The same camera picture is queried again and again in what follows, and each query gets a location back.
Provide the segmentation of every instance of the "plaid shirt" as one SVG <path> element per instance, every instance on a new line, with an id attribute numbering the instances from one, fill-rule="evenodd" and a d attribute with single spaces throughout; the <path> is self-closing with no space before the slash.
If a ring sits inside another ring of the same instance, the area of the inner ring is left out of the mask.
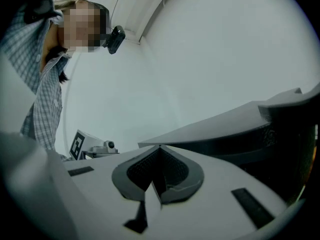
<path id="1" fill-rule="evenodd" d="M 51 59 L 40 73 L 43 45 L 51 22 L 61 20 L 63 14 L 26 24 L 25 7 L 21 7 L 12 19 L 0 43 L 13 68 L 36 98 L 26 116 L 21 133 L 37 140 L 45 149 L 54 150 L 56 132 L 62 111 L 59 75 L 70 56 L 63 51 Z"/>

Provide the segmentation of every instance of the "white panel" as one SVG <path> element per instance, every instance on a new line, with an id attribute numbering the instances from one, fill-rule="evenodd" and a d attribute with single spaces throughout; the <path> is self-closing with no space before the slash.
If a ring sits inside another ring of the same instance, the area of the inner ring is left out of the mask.
<path id="1" fill-rule="evenodd" d="M 154 188 L 153 182 L 149 185 L 145 191 L 144 196 L 146 221 L 150 226 L 155 218 L 161 212 L 161 202 L 158 194 Z"/>
<path id="2" fill-rule="evenodd" d="M 204 172 L 204 182 L 188 200 L 163 205 L 161 210 L 155 193 L 150 196 L 148 194 L 145 199 L 148 228 L 143 234 L 137 234 L 123 225 L 136 217 L 140 202 L 128 200 L 120 194 L 112 182 L 112 172 L 119 164 L 150 148 L 152 146 L 103 158 L 64 163 L 67 170 L 85 166 L 94 169 L 72 177 L 72 180 L 89 204 L 94 204 L 112 220 L 114 226 L 110 233 L 131 232 L 128 239 L 154 240 L 232 240 L 245 236 L 257 229 L 231 193 L 238 188 L 246 188 L 275 217 L 287 208 L 285 202 L 270 188 L 237 166 L 206 155 L 169 147 L 198 163 Z"/>
<path id="3" fill-rule="evenodd" d="M 146 42 L 180 126 L 320 82 L 319 40 L 294 0 L 167 0 Z"/>
<path id="4" fill-rule="evenodd" d="M 138 0 L 134 12 L 130 15 L 127 27 L 135 32 L 135 38 L 140 40 L 151 16 L 162 0 Z"/>
<path id="5" fill-rule="evenodd" d="M 127 20 L 130 16 L 132 8 L 134 7 L 137 0 L 119 0 L 114 11 L 112 18 L 112 27 L 117 25 L 122 26 L 124 29 L 132 31 L 132 29 L 127 29 Z"/>
<path id="6" fill-rule="evenodd" d="M 67 150 L 77 129 L 114 141 L 120 153 L 176 129 L 161 79 L 149 68 L 141 46 L 128 41 L 114 55 L 106 49 L 82 53 L 74 73 L 67 73 L 69 93 L 62 111 Z"/>

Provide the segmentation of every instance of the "person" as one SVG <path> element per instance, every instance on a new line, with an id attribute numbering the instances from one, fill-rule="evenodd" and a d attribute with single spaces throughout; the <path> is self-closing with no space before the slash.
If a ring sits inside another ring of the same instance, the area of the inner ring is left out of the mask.
<path id="1" fill-rule="evenodd" d="M 55 150 L 62 111 L 61 84 L 68 81 L 64 68 L 70 56 L 66 52 L 75 47 L 92 51 L 101 46 L 109 11 L 87 0 L 46 0 L 43 4 L 49 10 L 41 17 L 30 15 L 28 5 L 17 11 L 0 48 L 35 94 L 20 133 L 47 150 Z"/>

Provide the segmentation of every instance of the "mesh grille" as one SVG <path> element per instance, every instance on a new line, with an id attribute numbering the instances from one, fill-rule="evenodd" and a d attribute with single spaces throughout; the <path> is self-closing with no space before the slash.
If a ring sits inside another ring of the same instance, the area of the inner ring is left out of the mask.
<path id="1" fill-rule="evenodd" d="M 130 166 L 126 174 L 139 188 L 146 191 L 154 177 L 158 161 L 158 150 Z"/>
<path id="2" fill-rule="evenodd" d="M 164 150 L 161 154 L 161 164 L 166 189 L 179 185 L 189 174 L 189 169 L 183 162 Z"/>
<path id="3" fill-rule="evenodd" d="M 128 178 L 144 191 L 154 180 L 158 192 L 162 193 L 183 182 L 189 169 L 182 161 L 158 149 L 130 166 L 126 173 Z"/>

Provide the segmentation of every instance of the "black strip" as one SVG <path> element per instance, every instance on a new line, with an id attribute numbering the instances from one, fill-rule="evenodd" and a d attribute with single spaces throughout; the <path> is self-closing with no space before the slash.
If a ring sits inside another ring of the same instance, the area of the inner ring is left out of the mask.
<path id="1" fill-rule="evenodd" d="M 87 167 L 82 167 L 82 168 L 78 168 L 78 169 L 73 169 L 73 170 L 68 170 L 68 173 L 70 174 L 70 176 L 76 176 L 76 175 L 80 175 L 80 174 L 85 174 L 88 172 L 93 171 L 94 169 L 90 166 Z"/>
<path id="2" fill-rule="evenodd" d="M 135 219 L 128 220 L 124 226 L 140 234 L 145 231 L 148 227 L 145 202 L 140 202 Z"/>
<path id="3" fill-rule="evenodd" d="M 231 193 L 258 229 L 262 228 L 274 219 L 262 204 L 259 203 L 245 188 L 232 190 Z"/>

